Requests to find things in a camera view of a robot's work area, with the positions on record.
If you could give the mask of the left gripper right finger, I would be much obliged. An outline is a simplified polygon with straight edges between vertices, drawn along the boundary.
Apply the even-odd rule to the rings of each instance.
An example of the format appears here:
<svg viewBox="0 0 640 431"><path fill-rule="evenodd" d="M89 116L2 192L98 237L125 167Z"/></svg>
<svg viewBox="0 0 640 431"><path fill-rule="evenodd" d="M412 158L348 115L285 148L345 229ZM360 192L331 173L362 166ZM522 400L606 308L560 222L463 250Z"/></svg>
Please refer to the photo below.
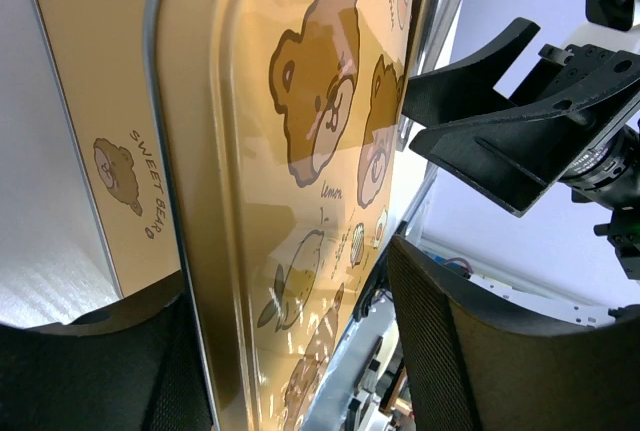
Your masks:
<svg viewBox="0 0 640 431"><path fill-rule="evenodd" d="M420 430L635 430L639 309L581 326L514 304L402 237L388 274Z"/></svg>

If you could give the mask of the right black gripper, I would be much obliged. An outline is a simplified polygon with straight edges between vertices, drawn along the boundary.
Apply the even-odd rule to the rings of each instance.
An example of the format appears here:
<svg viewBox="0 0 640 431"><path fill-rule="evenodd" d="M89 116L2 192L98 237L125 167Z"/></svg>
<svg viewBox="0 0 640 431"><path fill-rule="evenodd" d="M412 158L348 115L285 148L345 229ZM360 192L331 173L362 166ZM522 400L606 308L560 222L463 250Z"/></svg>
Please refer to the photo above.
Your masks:
<svg viewBox="0 0 640 431"><path fill-rule="evenodd" d="M494 86L539 32L514 19L468 57L409 80L402 114L424 126L410 144L515 216L639 109L639 56L595 45L548 46L511 98Z"/></svg>

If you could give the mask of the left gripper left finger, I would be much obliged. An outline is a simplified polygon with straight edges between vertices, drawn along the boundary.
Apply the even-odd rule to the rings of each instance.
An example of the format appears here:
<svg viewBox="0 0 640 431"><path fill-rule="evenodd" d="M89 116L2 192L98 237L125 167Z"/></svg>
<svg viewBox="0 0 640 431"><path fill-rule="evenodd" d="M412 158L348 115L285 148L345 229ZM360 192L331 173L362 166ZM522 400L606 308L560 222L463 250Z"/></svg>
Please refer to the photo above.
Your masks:
<svg viewBox="0 0 640 431"><path fill-rule="evenodd" d="M209 430L181 272L70 324L1 327L4 430Z"/></svg>

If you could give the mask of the silver tin lid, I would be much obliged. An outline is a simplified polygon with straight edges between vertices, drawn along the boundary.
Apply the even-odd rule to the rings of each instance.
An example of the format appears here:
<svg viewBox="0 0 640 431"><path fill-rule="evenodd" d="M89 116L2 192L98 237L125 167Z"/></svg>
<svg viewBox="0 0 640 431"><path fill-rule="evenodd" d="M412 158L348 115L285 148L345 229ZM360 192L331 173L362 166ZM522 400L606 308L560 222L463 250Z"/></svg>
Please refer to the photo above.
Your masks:
<svg viewBox="0 0 640 431"><path fill-rule="evenodd" d="M147 0L145 74L213 426L299 430L400 213L443 0Z"/></svg>

